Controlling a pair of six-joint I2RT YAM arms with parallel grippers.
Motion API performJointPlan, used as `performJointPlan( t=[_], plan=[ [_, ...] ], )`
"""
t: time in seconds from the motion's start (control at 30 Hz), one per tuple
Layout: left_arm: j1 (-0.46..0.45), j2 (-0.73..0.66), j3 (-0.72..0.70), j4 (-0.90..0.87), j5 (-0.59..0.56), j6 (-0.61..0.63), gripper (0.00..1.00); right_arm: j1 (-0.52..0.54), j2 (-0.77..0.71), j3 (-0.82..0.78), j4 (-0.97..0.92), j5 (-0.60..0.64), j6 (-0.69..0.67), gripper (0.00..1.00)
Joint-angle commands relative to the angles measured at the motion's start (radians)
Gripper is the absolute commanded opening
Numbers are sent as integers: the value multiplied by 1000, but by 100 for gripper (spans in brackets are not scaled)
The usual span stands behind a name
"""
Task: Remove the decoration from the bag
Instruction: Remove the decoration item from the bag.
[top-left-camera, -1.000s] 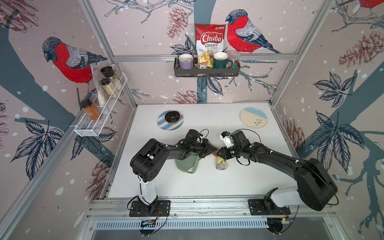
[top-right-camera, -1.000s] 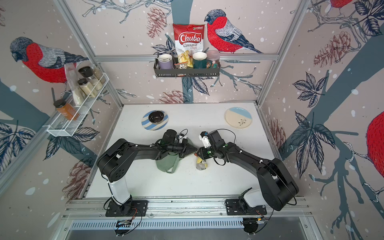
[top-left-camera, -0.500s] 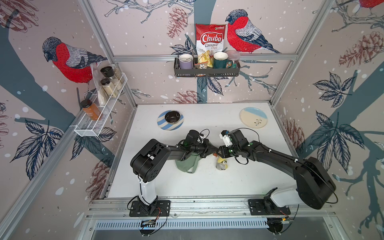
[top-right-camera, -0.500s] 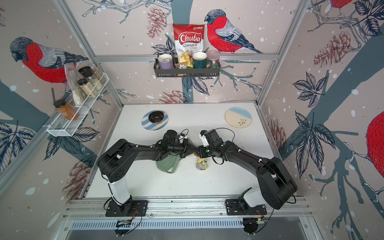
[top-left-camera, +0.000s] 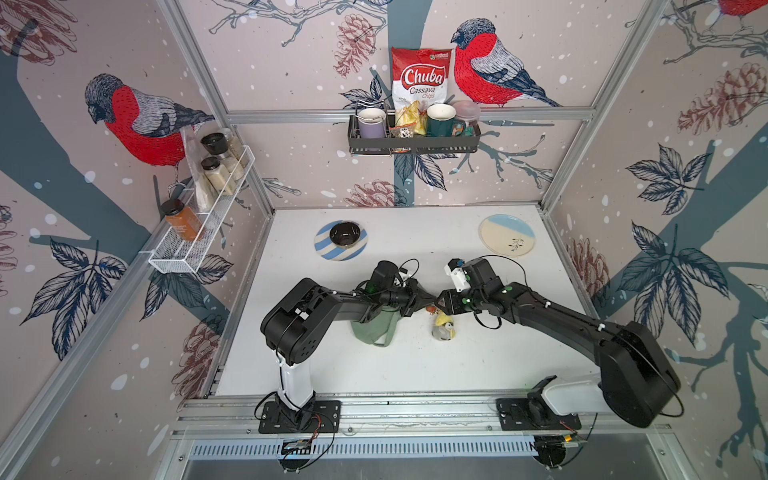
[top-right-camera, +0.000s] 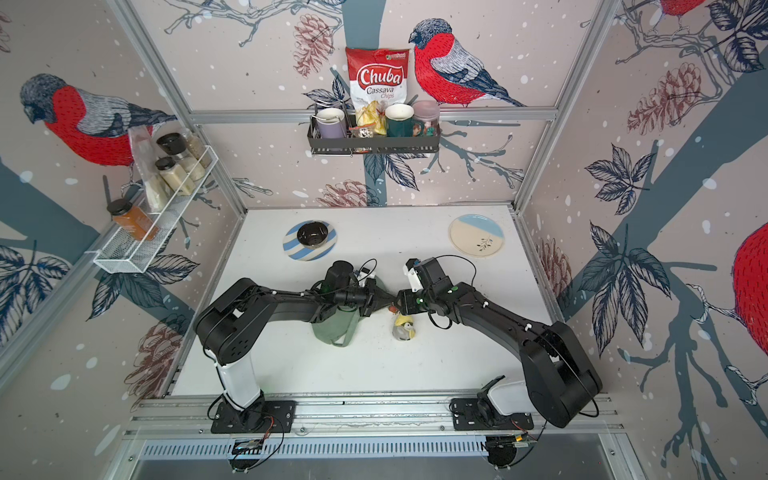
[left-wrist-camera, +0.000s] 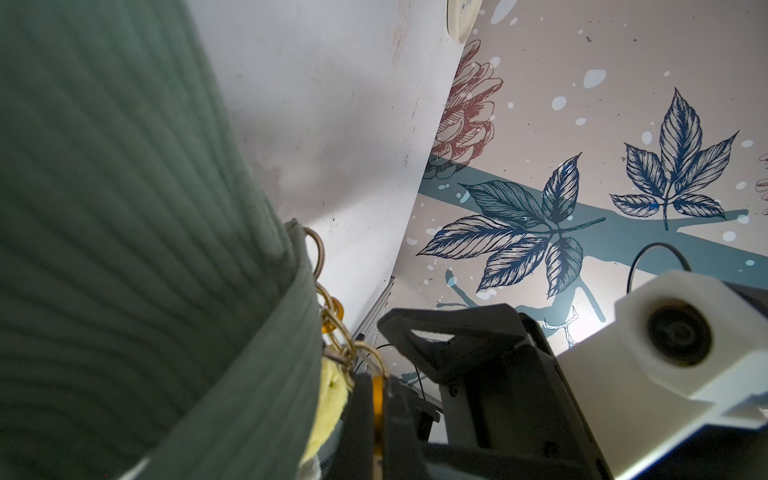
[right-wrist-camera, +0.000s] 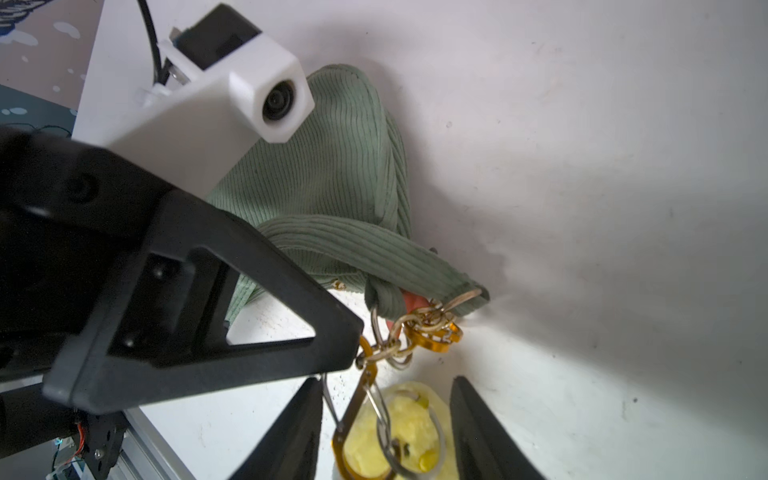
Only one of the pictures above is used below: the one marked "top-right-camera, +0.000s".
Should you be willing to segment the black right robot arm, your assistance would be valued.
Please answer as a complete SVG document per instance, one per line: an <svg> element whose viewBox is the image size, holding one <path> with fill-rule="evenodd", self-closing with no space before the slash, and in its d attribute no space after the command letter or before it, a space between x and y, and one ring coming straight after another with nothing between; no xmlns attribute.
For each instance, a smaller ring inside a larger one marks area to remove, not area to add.
<svg viewBox="0 0 768 480"><path fill-rule="evenodd" d="M522 365L533 407L551 425L566 427L596 402L602 380L567 324L530 320L491 301L469 283L453 283L436 257L411 258L404 271L411 287L398 292L400 312L445 317L511 352Z"/></svg>

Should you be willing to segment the green corduroy bag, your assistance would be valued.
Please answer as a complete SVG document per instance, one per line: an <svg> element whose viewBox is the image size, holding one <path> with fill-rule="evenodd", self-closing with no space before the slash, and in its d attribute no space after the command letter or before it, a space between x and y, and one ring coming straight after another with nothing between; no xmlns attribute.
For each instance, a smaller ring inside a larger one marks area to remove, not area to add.
<svg viewBox="0 0 768 480"><path fill-rule="evenodd" d="M390 292L382 281L369 277L365 286L374 285ZM337 306L335 303L335 293L348 287L360 286L357 284L356 278L354 278L350 279L344 288L326 288L323 286L321 289L322 292L328 291L331 304L329 309L323 312L322 319L312 325L312 329L315 337L325 344L335 347L348 346L354 338L358 324L379 311L374 312L372 315L360 315L357 308ZM392 304L393 302L384 302L382 309L386 309Z"/></svg>

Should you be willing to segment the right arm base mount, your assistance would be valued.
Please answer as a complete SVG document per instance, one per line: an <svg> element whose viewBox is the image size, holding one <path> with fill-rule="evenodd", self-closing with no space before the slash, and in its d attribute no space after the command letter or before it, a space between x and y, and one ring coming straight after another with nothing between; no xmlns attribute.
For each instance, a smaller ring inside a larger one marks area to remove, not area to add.
<svg viewBox="0 0 768 480"><path fill-rule="evenodd" d="M513 381L504 375L487 383L474 397L457 397L449 401L456 431L516 430L534 428L534 406L524 381Z"/></svg>

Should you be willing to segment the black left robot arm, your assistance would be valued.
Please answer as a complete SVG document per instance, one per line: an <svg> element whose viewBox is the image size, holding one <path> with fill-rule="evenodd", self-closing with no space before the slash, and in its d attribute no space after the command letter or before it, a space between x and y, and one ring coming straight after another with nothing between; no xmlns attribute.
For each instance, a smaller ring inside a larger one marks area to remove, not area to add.
<svg viewBox="0 0 768 480"><path fill-rule="evenodd" d="M264 394L248 355L269 323L319 324L348 310L369 317L395 301L371 270L338 260L323 279L300 292L241 278L203 310L193 330L204 355L214 362L223 402L237 413L261 411Z"/></svg>

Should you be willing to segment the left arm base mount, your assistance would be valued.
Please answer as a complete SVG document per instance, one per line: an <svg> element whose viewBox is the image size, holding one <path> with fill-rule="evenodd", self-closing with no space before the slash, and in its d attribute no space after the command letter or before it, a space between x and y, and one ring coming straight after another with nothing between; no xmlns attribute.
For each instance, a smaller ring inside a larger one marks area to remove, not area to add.
<svg viewBox="0 0 768 480"><path fill-rule="evenodd" d="M213 434L289 433L295 419L297 402L292 400L266 400L261 396L245 410L238 410L226 400L217 403L216 411L209 411Z"/></svg>

